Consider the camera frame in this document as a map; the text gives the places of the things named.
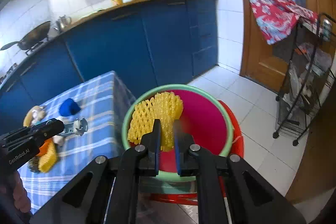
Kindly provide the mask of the person's left hand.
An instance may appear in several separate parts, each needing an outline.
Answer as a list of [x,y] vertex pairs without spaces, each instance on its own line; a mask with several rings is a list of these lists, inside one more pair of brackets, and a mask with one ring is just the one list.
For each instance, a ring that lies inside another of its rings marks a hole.
[[19,172],[16,170],[14,176],[13,199],[16,209],[23,213],[29,213],[31,210],[31,201],[27,196],[27,191],[23,187],[22,179]]

